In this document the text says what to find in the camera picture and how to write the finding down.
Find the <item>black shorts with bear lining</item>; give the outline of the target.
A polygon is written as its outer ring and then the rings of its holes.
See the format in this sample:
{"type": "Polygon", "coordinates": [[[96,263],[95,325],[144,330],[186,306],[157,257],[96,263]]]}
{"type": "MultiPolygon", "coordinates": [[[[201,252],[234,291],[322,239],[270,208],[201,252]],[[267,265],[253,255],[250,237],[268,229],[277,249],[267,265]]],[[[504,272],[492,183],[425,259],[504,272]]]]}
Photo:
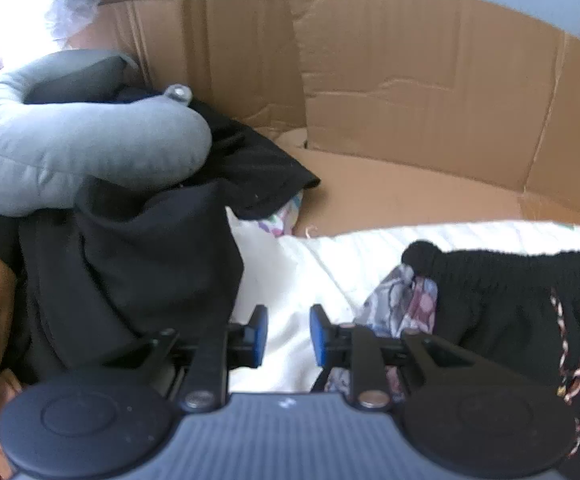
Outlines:
{"type": "Polygon", "coordinates": [[[580,251],[410,244],[355,325],[375,333],[407,445],[447,474],[580,479],[580,251]]]}

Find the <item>cream bear print bedsheet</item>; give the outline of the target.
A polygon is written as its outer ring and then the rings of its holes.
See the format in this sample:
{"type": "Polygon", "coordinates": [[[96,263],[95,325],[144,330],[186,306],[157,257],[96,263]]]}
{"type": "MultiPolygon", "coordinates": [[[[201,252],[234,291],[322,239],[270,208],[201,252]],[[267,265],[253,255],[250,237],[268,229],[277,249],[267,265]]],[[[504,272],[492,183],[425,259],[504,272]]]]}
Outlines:
{"type": "Polygon", "coordinates": [[[352,320],[416,240],[428,240],[442,250],[525,255],[580,249],[580,226],[547,221],[395,226],[337,236],[320,236],[308,228],[304,237],[275,237],[234,214],[227,219],[244,262],[232,321],[247,321],[258,304],[269,315],[262,365],[230,372],[229,388],[235,392],[309,390],[319,373],[309,334],[311,306],[322,304],[335,322],[352,320]]]}

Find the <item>black garment under pillow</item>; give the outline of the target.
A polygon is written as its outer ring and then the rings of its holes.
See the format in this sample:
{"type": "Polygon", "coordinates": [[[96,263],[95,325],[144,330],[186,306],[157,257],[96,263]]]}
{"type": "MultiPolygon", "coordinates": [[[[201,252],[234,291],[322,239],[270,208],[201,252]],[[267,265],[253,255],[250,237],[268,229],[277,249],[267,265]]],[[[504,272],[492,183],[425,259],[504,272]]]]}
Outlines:
{"type": "Polygon", "coordinates": [[[243,261],[229,218],[258,222],[318,177],[265,136],[212,110],[209,158],[159,193],[87,181],[70,209],[0,216],[13,317],[0,370],[32,384],[158,330],[193,336],[231,315],[243,261]]]}

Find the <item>brown cardboard sheet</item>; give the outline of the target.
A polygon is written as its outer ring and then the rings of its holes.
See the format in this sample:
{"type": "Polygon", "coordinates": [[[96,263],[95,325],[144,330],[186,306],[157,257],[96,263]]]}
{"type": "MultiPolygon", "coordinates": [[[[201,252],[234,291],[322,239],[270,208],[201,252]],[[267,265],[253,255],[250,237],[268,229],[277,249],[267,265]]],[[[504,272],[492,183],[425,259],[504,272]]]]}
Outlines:
{"type": "Polygon", "coordinates": [[[580,39],[483,0],[109,0],[71,39],[288,142],[299,225],[580,224],[580,39]]]}

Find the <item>grey neck pillow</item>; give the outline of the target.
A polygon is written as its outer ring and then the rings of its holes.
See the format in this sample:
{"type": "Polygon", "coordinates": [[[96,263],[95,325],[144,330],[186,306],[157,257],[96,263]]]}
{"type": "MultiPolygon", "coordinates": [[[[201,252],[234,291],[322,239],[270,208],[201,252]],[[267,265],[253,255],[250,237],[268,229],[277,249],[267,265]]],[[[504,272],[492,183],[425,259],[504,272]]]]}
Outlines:
{"type": "Polygon", "coordinates": [[[211,128],[191,110],[191,90],[113,103],[134,62],[108,50],[64,50],[0,70],[0,214],[70,208],[98,178],[159,191],[205,163],[211,128]]]}

